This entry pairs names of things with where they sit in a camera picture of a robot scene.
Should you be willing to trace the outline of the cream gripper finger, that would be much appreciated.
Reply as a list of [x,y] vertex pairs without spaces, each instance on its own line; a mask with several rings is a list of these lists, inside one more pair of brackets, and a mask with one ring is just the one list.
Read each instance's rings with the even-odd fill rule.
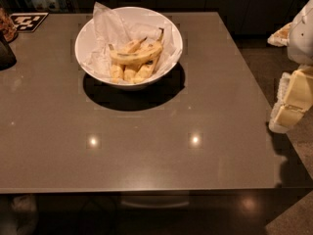
[[299,109],[285,107],[277,102],[271,112],[269,129],[275,133],[287,133],[303,118],[304,113]]
[[308,111],[313,106],[313,71],[284,72],[279,82],[277,99],[281,105]]

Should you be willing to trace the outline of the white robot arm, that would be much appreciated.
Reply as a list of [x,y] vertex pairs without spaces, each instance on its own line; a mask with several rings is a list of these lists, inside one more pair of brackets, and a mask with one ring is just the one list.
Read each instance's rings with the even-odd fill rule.
[[286,47],[289,59],[299,64],[292,74],[282,74],[277,102],[270,115],[269,129],[286,133],[313,106],[313,0],[309,0],[292,22],[273,33],[267,42]]

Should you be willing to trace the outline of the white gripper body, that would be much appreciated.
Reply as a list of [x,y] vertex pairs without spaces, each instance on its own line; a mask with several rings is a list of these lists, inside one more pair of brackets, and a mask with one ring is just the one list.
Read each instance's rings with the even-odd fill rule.
[[270,35],[267,43],[276,47],[284,47],[287,45],[291,23],[287,23],[282,28]]

